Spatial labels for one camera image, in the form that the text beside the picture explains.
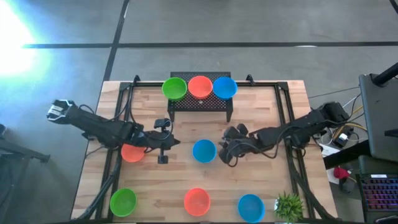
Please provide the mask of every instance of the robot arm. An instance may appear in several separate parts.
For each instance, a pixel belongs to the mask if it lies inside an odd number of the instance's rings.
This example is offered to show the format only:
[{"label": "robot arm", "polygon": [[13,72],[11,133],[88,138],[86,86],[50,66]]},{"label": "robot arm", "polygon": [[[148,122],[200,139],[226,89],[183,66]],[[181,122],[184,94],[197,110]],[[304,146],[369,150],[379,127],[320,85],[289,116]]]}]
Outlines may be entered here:
[{"label": "robot arm", "polygon": [[82,134],[87,139],[96,137],[107,148],[115,148],[123,144],[138,147],[160,149],[158,162],[166,164],[165,150],[180,143],[174,139],[171,131],[166,127],[171,125],[169,119],[157,119],[154,128],[158,131],[143,131],[144,126],[130,121],[117,121],[106,119],[89,111],[82,110],[72,100],[55,100],[47,113],[47,119],[57,124],[71,124],[84,131]]},{"label": "robot arm", "polygon": [[262,128],[248,133],[244,124],[229,127],[223,136],[220,159],[229,164],[233,157],[243,157],[247,153],[262,153],[272,149],[283,138],[291,138],[292,145],[303,148],[310,137],[325,128],[334,128],[346,122],[349,115],[339,103],[325,103],[308,115],[276,128]]}]

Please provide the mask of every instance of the concrete floor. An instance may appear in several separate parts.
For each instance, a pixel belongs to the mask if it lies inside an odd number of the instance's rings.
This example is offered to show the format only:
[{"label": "concrete floor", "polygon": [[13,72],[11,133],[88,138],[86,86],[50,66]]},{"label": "concrete floor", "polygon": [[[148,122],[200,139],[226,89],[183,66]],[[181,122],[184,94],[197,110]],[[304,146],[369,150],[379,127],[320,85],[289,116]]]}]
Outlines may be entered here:
[{"label": "concrete floor", "polygon": [[[6,3],[29,31],[33,42],[28,43],[111,43],[123,0]],[[396,41],[397,23],[394,8],[383,0],[132,0],[120,42]],[[96,108],[109,52],[30,49],[15,57],[0,52],[0,123],[10,130],[7,138],[51,154],[48,164],[30,163],[6,223],[70,218],[87,141],[77,128],[52,124],[45,115],[54,99]],[[383,71],[397,62],[397,53],[398,47],[119,49],[110,80],[132,80],[136,74],[142,80],[165,80],[172,71],[230,71],[235,79],[251,74],[258,80],[305,80],[313,96],[358,86],[359,74]],[[19,71],[2,71],[11,60],[17,60]],[[30,65],[22,67],[27,60]],[[355,89],[310,102],[312,107],[332,100],[346,103],[358,93]],[[358,122],[365,125],[363,119]],[[358,198],[339,194],[334,187],[333,195],[340,218],[363,219]]]}]

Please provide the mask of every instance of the red object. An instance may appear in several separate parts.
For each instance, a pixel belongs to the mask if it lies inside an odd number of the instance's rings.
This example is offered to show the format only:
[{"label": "red object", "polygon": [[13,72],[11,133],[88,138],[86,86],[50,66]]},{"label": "red object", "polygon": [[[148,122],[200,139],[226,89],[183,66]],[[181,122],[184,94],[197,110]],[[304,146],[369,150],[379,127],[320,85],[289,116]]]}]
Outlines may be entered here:
[{"label": "red object", "polygon": [[122,146],[122,158],[128,162],[138,162],[140,161],[145,153],[144,147],[136,147],[129,144],[123,144]]},{"label": "red object", "polygon": [[213,90],[213,83],[204,76],[193,77],[188,83],[189,92],[196,99],[205,99]]},{"label": "red object", "polygon": [[206,190],[200,188],[191,189],[185,195],[184,208],[190,215],[202,216],[210,208],[210,196]]},{"label": "red object", "polygon": [[344,179],[349,177],[349,173],[347,170],[344,170],[340,167],[335,167],[335,169],[333,170],[333,175],[337,178],[337,179]]}]

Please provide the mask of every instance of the potted plant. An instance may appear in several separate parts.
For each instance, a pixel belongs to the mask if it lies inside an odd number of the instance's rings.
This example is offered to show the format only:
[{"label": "potted plant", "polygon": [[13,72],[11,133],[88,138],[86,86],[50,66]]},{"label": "potted plant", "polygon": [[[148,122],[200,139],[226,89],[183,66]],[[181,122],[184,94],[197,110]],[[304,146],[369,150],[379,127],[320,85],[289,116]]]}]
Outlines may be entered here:
[{"label": "potted plant", "polygon": [[284,192],[275,201],[275,215],[287,223],[295,223],[303,217],[303,202],[298,195]]}]

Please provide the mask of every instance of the wooden tabletop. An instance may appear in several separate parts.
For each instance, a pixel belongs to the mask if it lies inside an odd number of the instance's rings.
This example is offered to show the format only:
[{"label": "wooden tabletop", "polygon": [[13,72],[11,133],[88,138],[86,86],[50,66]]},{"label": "wooden tabletop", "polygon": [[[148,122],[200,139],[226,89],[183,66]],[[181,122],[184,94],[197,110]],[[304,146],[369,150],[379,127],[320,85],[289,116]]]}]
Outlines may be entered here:
[{"label": "wooden tabletop", "polygon": [[[287,82],[294,115],[296,118],[304,116],[310,111],[304,82]],[[119,84],[120,82],[104,82],[98,115],[105,118],[114,116]],[[169,156],[168,164],[157,163],[159,150],[146,154],[137,163],[123,161],[119,188],[135,191],[137,207],[130,216],[115,217],[114,221],[243,222],[237,213],[237,204],[245,194],[256,194],[265,203],[266,215],[262,222],[280,221],[274,216],[275,199],[284,191],[292,192],[283,141],[275,159],[247,154],[235,168],[228,167],[218,156],[209,164],[200,164],[192,156],[192,146],[196,141],[210,139],[218,144],[224,130],[230,126],[244,123],[249,131],[254,131],[280,125],[275,92],[271,87],[239,87],[233,98],[233,106],[229,123],[226,122],[225,112],[176,112],[174,135],[181,144],[166,152]],[[135,87],[132,113],[135,120],[145,126],[146,131],[153,129],[155,119],[169,117],[167,100],[160,87]],[[98,142],[90,142],[88,152],[98,146]],[[316,146],[309,146],[306,150],[304,161],[310,188],[326,210],[337,217],[321,151]],[[98,193],[105,157],[106,150],[102,150],[85,160],[72,218],[81,215]],[[211,197],[211,207],[202,217],[189,215],[183,207],[185,194],[195,187],[205,189]],[[109,197],[108,192],[103,215],[108,212]]]}]

